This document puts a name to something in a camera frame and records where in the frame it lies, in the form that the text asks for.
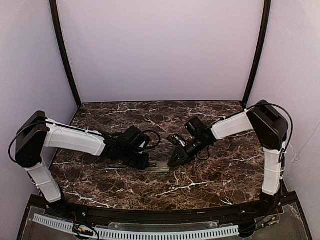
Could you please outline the white universal remote control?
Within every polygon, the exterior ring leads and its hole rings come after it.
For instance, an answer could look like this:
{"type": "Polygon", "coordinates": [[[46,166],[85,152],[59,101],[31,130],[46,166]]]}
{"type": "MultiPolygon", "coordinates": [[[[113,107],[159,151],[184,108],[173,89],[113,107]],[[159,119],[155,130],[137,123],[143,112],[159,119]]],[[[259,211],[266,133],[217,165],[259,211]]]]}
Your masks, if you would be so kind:
{"type": "Polygon", "coordinates": [[[144,172],[152,172],[152,173],[168,173],[170,168],[168,163],[165,161],[150,161],[149,167],[143,170],[144,172]]]}

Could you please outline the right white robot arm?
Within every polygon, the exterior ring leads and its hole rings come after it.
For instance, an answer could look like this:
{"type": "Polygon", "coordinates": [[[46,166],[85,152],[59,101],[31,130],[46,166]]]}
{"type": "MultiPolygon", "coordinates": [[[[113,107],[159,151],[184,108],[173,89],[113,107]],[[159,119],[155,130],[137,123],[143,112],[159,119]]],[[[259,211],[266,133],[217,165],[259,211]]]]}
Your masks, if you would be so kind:
{"type": "Polygon", "coordinates": [[[179,134],[167,137],[175,146],[168,166],[176,167],[188,163],[217,141],[244,132],[254,132],[264,154],[262,193],[275,196],[281,188],[285,154],[293,134],[292,117],[281,114],[285,111],[277,104],[261,100],[211,125],[206,125],[194,116],[184,125],[192,137],[191,140],[186,140],[179,134]]]}

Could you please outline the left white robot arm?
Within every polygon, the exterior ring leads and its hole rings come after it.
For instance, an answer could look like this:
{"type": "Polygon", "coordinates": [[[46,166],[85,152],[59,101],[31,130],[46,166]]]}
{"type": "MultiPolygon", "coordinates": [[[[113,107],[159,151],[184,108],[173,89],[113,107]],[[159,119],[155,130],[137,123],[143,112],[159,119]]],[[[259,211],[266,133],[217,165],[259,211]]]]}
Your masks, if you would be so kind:
{"type": "Polygon", "coordinates": [[[150,138],[135,126],[125,132],[108,133],[72,127],[46,117],[36,111],[18,130],[10,143],[15,153],[8,150],[9,158],[24,168],[49,203],[63,198],[41,153],[43,148],[57,148],[90,154],[112,161],[120,160],[138,170],[149,167],[146,152],[150,138]]]}

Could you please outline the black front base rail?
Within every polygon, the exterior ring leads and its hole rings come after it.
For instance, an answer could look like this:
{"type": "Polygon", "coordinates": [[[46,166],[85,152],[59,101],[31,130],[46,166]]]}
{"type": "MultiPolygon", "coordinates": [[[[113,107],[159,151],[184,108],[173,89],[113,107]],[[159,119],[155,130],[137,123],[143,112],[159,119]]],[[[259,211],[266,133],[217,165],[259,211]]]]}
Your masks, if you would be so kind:
{"type": "Polygon", "coordinates": [[[251,223],[263,215],[256,202],[232,206],[192,210],[123,210],[85,206],[74,203],[44,203],[47,213],[90,225],[128,224],[187,224],[218,221],[221,224],[251,223]]]}

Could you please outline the right black frame post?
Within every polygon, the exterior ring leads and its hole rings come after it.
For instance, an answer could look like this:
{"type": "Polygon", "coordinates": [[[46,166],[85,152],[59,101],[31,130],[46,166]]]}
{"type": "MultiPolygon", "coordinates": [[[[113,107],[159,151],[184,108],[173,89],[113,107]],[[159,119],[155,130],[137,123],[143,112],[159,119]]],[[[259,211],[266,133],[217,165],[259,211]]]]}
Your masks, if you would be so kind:
{"type": "Polygon", "coordinates": [[[269,23],[269,16],[270,16],[270,10],[271,10],[271,5],[272,1],[271,0],[265,0],[263,4],[263,11],[262,11],[262,17],[261,17],[261,24],[259,28],[259,34],[258,34],[258,39],[257,39],[257,44],[256,44],[256,49],[255,49],[255,54],[253,57],[252,61],[252,66],[250,70],[250,74],[248,77],[248,81],[246,84],[246,88],[244,91],[244,95],[241,101],[241,105],[243,108],[247,107],[248,101],[254,86],[254,82],[256,79],[256,75],[258,72],[259,64],[260,64],[260,59],[265,43],[265,37],[267,33],[267,28],[268,28],[268,23],[269,23]]]}

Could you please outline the black frame post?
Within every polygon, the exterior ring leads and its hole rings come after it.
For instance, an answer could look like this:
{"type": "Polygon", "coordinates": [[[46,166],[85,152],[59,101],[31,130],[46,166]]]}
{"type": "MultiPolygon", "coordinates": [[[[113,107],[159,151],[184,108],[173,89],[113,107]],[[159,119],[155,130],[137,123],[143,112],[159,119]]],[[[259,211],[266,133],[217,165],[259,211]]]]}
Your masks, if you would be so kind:
{"type": "Polygon", "coordinates": [[[259,64],[260,64],[260,59],[265,43],[265,37],[267,33],[267,28],[268,28],[268,23],[269,23],[269,16],[270,16],[270,10],[271,10],[271,5],[272,1],[271,0],[265,0],[263,4],[263,11],[262,11],[262,17],[261,17],[261,24],[259,28],[259,34],[258,34],[258,39],[257,39],[257,44],[256,44],[256,49],[255,49],[255,54],[253,57],[252,61],[252,66],[250,70],[250,74],[248,77],[248,81],[246,84],[246,88],[244,91],[244,95],[241,101],[241,105],[243,108],[247,107],[248,101],[254,86],[254,82],[256,79],[256,75],[258,72],[259,64]]]}
{"type": "Polygon", "coordinates": [[[77,108],[79,109],[82,106],[82,101],[76,86],[76,81],[72,73],[71,64],[69,61],[69,57],[68,57],[64,37],[63,37],[63,31],[62,31],[59,10],[58,10],[58,2],[56,0],[49,0],[49,5],[50,5],[50,11],[51,11],[51,17],[52,17],[52,22],[54,26],[55,36],[56,36],[62,64],[64,67],[64,71],[68,80],[69,87],[71,89],[73,99],[75,101],[77,108]]]}

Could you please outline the left black frame post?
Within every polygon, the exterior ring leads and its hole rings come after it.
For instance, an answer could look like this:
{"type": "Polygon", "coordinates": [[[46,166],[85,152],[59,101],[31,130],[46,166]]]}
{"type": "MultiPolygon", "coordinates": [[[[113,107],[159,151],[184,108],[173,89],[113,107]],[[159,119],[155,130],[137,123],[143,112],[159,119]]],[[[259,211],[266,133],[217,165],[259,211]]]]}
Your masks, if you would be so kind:
{"type": "Polygon", "coordinates": [[[82,106],[82,101],[76,86],[76,81],[72,73],[71,64],[69,61],[69,57],[68,57],[64,37],[63,37],[63,31],[62,31],[59,10],[58,10],[58,2],[56,0],[49,0],[49,5],[50,5],[50,11],[51,11],[51,17],[52,17],[52,22],[54,26],[55,36],[56,36],[62,64],[64,67],[64,71],[68,80],[69,87],[71,89],[73,99],[75,101],[77,108],[79,109],[82,106]]]}

